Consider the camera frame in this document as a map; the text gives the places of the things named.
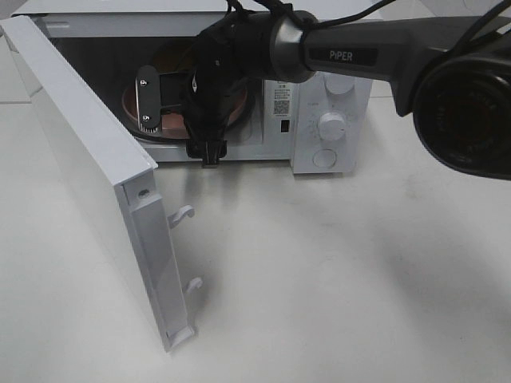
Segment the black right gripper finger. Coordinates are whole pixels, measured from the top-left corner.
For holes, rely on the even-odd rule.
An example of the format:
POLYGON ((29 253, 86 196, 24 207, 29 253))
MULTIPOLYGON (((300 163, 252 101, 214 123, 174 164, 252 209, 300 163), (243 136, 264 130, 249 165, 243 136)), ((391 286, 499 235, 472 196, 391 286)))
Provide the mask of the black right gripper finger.
POLYGON ((220 162, 220 142, 217 140, 206 140, 201 144, 202 166, 217 167, 220 162))

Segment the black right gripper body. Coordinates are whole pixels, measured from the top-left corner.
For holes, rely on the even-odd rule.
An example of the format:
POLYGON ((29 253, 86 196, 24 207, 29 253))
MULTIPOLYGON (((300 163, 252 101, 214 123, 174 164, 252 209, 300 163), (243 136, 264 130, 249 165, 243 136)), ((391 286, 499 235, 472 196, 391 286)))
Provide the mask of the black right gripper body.
POLYGON ((190 158, 202 158, 201 144, 220 142, 220 158, 227 154, 225 134, 236 101, 244 92, 244 81, 221 80, 200 82, 197 72, 173 72, 160 75, 161 114, 179 113, 189 138, 186 152, 190 158))

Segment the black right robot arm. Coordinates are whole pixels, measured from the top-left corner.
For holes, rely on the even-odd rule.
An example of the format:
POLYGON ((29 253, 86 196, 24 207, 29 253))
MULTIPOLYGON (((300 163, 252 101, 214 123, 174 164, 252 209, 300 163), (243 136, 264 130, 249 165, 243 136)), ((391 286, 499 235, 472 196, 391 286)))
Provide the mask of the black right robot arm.
POLYGON ((396 113, 412 116, 436 160, 472 176, 507 180, 509 27, 501 7, 480 17, 342 25, 289 8, 233 13, 199 33, 189 71, 160 78, 161 109, 182 114, 188 154, 217 165, 248 80, 302 83, 325 72, 385 81, 396 113))

